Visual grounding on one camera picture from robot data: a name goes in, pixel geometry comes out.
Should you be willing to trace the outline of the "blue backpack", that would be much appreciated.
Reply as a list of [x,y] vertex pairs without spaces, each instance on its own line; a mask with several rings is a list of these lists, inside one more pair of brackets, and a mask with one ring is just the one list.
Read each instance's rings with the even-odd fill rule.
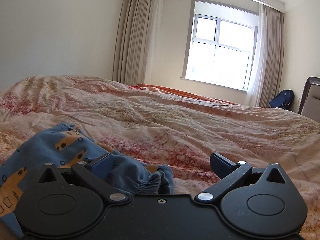
[[281,108],[289,110],[295,98],[295,94],[292,90],[282,90],[279,92],[270,102],[271,108]]

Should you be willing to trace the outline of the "blue children's pants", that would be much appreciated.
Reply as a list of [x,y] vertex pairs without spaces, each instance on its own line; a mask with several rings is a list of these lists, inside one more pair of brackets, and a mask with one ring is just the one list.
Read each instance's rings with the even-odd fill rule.
[[1,165],[1,222],[18,238],[23,236],[14,215],[18,200],[45,163],[70,168],[79,161],[89,163],[107,152],[112,154],[104,181],[122,193],[173,194],[173,172],[167,165],[147,165],[111,146],[94,142],[73,125],[60,123],[35,134],[16,148]]

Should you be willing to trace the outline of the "brown padded headboard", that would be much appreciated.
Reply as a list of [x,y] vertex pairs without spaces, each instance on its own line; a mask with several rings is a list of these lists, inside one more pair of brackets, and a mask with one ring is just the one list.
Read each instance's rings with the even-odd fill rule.
[[319,110],[319,77],[309,77],[305,83],[298,114],[306,116],[316,122],[320,119]]

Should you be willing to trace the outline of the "right beige curtain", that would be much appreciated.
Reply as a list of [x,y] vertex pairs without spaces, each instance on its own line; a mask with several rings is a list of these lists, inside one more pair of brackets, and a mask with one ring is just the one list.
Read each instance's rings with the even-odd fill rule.
[[257,45],[248,84],[246,105],[268,107],[279,92],[284,62],[284,14],[259,5]]

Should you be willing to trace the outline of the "orange bed sheet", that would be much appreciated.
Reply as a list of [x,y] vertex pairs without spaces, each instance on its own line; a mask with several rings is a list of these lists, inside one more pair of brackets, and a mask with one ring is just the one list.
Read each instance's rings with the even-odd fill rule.
[[206,96],[200,96],[200,95],[185,92],[182,90],[173,89],[173,88],[169,88],[169,87],[163,87],[163,86],[157,86],[157,85],[148,85],[148,84],[144,84],[144,83],[138,83],[135,86],[128,85],[128,87],[130,89],[139,89],[139,90],[145,90],[145,91],[150,91],[150,92],[177,95],[177,96],[181,96],[181,97],[185,97],[185,98],[202,100],[202,101],[207,101],[207,102],[225,103],[225,104],[229,104],[229,105],[238,105],[237,103],[222,100],[222,99],[208,98]]

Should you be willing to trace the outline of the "beige curtain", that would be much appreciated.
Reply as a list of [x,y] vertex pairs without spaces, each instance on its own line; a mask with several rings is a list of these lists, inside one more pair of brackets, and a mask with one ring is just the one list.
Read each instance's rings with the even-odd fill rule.
[[150,83],[164,0],[123,0],[112,80]]
[[257,45],[248,84],[246,105],[268,107],[279,92],[284,62],[284,14],[259,5]]

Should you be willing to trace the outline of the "left beige curtain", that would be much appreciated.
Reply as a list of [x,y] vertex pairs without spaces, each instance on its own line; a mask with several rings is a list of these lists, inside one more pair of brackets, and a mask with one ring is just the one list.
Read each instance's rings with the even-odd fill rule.
[[123,0],[112,80],[150,83],[164,0]]

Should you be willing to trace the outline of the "grey framed window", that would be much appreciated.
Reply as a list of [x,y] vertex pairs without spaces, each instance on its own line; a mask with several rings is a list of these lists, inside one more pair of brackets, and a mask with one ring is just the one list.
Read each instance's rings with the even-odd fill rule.
[[258,36],[258,13],[193,0],[183,78],[236,90],[248,89]]

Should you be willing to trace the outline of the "pink floral quilt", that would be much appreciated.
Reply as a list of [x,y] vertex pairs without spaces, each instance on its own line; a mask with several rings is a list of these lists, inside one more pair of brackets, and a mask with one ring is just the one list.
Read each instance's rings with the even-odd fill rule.
[[146,164],[166,164],[175,192],[217,182],[217,152],[254,167],[279,163],[308,207],[301,234],[319,239],[319,123],[274,108],[204,101],[90,76],[31,76],[1,90],[1,163],[61,122]]

